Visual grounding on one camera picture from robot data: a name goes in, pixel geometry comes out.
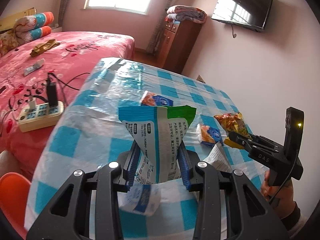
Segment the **right hand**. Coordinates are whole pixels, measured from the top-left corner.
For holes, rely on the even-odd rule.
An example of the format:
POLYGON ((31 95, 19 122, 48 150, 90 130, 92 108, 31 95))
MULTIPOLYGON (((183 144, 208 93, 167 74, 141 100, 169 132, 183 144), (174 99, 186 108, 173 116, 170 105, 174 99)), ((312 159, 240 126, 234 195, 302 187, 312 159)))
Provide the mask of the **right hand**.
POLYGON ((266 200, 270 200, 270 197, 275 196, 272 203, 273 209, 280 219, 290 215, 295 207, 296 202, 293 199, 293 183, 292 180, 285 183, 285 185, 279 189, 278 186, 270 186, 268 184, 270 177, 270 170, 264 174, 264 181, 261 185, 261 194, 266 200))

